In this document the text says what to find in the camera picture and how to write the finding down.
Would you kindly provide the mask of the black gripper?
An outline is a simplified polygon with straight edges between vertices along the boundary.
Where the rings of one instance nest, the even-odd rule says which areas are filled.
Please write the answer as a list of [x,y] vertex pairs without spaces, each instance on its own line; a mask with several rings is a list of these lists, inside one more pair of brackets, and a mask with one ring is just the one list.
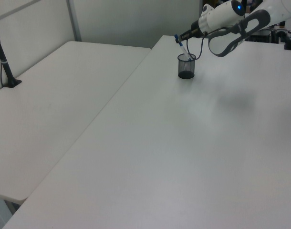
[[182,41],[188,40],[192,37],[201,38],[201,29],[199,27],[199,21],[195,21],[191,24],[190,30],[184,32],[183,34],[179,35],[177,39],[177,43],[182,45]]

